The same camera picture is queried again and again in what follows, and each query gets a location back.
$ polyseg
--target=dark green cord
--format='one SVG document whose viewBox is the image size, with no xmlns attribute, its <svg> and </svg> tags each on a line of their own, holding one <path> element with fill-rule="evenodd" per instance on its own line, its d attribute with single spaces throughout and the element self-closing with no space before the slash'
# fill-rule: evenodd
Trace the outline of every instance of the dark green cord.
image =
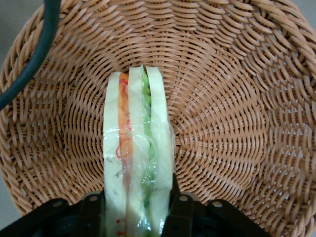
<svg viewBox="0 0 316 237">
<path fill-rule="evenodd" d="M 14 83 L 0 96 L 0 110 L 9 104 L 27 85 L 45 60 L 53 44 L 59 22 L 61 0 L 44 0 L 44 25 L 34 54 Z"/>
</svg>

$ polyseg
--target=rattan weave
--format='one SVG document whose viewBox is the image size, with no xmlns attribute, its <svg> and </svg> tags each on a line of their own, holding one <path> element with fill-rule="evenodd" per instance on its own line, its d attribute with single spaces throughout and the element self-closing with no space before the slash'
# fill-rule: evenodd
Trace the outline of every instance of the rattan weave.
<svg viewBox="0 0 316 237">
<path fill-rule="evenodd" d="M 3 65 L 37 44 L 41 7 Z M 316 214 L 316 33 L 288 0 L 64 0 L 53 47 L 0 113 L 0 167 L 22 214 L 103 188 L 108 77 L 159 66 L 181 190 L 224 198 L 273 236 Z"/>
</svg>

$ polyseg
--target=plastic bag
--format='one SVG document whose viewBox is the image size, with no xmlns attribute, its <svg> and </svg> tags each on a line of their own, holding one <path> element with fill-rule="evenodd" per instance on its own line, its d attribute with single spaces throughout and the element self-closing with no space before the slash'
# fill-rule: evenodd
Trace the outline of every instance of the plastic bag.
<svg viewBox="0 0 316 237">
<path fill-rule="evenodd" d="M 158 68 L 110 76 L 104 108 L 107 236 L 160 236 L 172 188 L 175 137 Z"/>
</svg>

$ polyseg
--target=screw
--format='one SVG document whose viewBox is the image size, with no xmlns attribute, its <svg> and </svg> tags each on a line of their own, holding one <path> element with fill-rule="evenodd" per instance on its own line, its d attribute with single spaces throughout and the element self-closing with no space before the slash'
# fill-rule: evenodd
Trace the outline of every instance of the screw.
<svg viewBox="0 0 316 237">
<path fill-rule="evenodd" d="M 90 197 L 90 201 L 96 201 L 98 199 L 98 196 L 96 195 L 93 195 L 92 197 Z"/>
<path fill-rule="evenodd" d="M 90 229 L 91 227 L 92 227 L 92 224 L 91 224 L 91 223 L 86 223 L 86 224 L 85 224 L 85 228 L 86 228 L 86 229 Z"/>
<path fill-rule="evenodd" d="M 62 200 L 59 200 L 59 201 L 56 201 L 53 203 L 53 207 L 60 207 L 63 205 L 63 201 Z"/>
<path fill-rule="evenodd" d="M 212 202 L 212 204 L 213 204 L 213 206 L 218 207 L 218 208 L 223 206 L 222 203 L 219 201 L 214 201 L 214 202 Z"/>
<path fill-rule="evenodd" d="M 181 195 L 181 196 L 179 197 L 179 199 L 180 199 L 180 201 L 187 201 L 187 200 L 188 200 L 188 197 L 185 196 L 185 195 Z"/>
</svg>

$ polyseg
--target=sandwich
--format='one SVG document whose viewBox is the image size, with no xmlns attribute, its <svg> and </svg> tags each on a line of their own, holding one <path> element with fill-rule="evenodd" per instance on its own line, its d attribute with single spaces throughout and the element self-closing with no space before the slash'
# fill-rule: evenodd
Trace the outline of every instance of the sandwich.
<svg viewBox="0 0 316 237">
<path fill-rule="evenodd" d="M 157 67 L 110 75 L 103 123 L 107 236 L 161 235 L 172 188 L 170 128 Z"/>
</svg>

